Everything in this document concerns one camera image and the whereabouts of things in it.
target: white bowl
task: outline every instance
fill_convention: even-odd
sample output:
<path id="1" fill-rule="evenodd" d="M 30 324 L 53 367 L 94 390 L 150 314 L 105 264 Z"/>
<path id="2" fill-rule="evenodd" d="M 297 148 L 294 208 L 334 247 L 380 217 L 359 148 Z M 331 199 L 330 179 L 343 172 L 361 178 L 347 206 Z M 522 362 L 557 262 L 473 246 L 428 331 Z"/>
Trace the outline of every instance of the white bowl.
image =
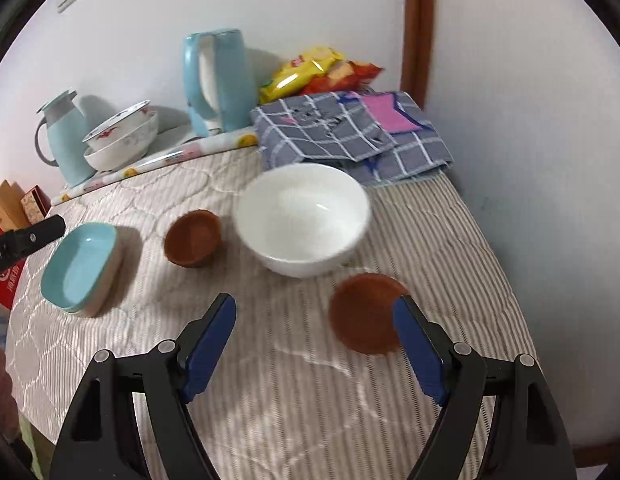
<path id="1" fill-rule="evenodd" d="M 254 179 L 234 209 L 243 243 L 268 269 L 305 278 L 335 269 L 368 228 L 361 185 L 322 164 L 291 164 Z"/>
<path id="2" fill-rule="evenodd" d="M 149 100 L 141 101 L 110 117 L 83 137 L 83 142 L 96 152 L 119 140 L 147 120 L 149 103 Z"/>
<path id="3" fill-rule="evenodd" d="M 150 112 L 141 126 L 132 130 L 119 140 L 108 144 L 98 151 L 88 148 L 85 160 L 99 171 L 119 170 L 124 166 L 139 160 L 147 153 L 150 144 L 159 133 L 159 117 L 157 112 Z"/>

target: screw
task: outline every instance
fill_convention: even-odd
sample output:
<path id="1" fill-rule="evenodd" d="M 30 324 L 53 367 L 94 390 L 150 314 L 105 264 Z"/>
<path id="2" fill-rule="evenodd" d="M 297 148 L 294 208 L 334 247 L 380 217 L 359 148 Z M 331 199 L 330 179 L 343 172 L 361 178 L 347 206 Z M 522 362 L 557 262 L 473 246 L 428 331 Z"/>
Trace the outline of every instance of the screw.
<path id="1" fill-rule="evenodd" d="M 534 366 L 535 365 L 535 358 L 533 358 L 532 355 L 521 354 L 519 356 L 519 361 L 521 361 L 521 364 L 523 366 Z"/>
<path id="2" fill-rule="evenodd" d="M 459 355 L 469 355 L 472 353 L 472 347 L 468 343 L 455 343 L 455 352 Z"/>
<path id="3" fill-rule="evenodd" d="M 107 350 L 99 350 L 94 354 L 94 361 L 97 363 L 102 363 L 103 361 L 107 361 L 109 358 L 109 352 Z"/>
<path id="4" fill-rule="evenodd" d="M 168 354 L 176 347 L 177 344 L 174 343 L 172 339 L 165 339 L 165 341 L 161 341 L 158 346 L 159 352 L 161 352 L 162 354 Z"/>

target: white wall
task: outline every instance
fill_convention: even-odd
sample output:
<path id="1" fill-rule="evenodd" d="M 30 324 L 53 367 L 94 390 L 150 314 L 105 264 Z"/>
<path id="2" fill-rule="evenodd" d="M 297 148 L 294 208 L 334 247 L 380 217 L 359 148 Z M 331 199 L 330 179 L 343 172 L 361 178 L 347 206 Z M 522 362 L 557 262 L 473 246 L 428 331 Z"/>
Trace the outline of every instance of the white wall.
<path id="1" fill-rule="evenodd" d="M 328 44 L 386 67 L 379 88 L 397 88 L 404 0 L 77 0 L 62 14 L 48 0 L 27 23 L 0 65 L 0 181 L 63 184 L 32 139 L 36 110 L 66 88 L 94 125 L 112 110 L 143 99 L 184 109 L 182 41 L 192 32 L 238 27 L 254 49 L 291 59 Z M 257 56 L 261 79 L 277 67 Z M 106 101 L 103 103 L 97 96 Z M 172 114 L 173 121 L 182 120 Z"/>
<path id="2" fill-rule="evenodd" d="M 620 49 L 583 0 L 437 0 L 427 111 L 575 444 L 620 436 Z"/>
<path id="3" fill-rule="evenodd" d="M 596 480 L 605 468 L 606 466 L 604 465 L 598 465 L 577 469 L 577 480 Z"/>

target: cardboard box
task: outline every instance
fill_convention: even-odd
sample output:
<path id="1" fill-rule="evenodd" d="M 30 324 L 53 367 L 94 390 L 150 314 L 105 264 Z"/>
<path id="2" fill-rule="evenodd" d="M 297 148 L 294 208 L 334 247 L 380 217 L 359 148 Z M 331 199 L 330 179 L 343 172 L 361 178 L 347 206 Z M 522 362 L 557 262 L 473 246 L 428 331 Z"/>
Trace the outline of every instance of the cardboard box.
<path id="1" fill-rule="evenodd" d="M 30 227 L 20 199 L 18 191 L 4 180 L 0 185 L 0 228 L 3 231 Z"/>
<path id="2" fill-rule="evenodd" d="M 50 201 L 39 186 L 34 186 L 21 198 L 21 206 L 31 224 L 36 224 L 47 215 L 50 210 Z"/>

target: yellow snack bag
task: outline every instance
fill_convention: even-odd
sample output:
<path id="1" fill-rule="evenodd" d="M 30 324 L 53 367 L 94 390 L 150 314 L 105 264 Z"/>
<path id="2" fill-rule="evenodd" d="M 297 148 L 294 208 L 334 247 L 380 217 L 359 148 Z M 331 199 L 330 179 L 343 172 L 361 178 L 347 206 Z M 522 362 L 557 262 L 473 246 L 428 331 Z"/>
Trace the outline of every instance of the yellow snack bag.
<path id="1" fill-rule="evenodd" d="M 324 75 L 336 62 L 344 59 L 343 54 L 329 46 L 317 46 L 306 50 L 299 57 L 283 65 L 267 83 L 261 87 L 259 103 L 264 105 L 282 97 L 296 94 L 313 77 Z"/>

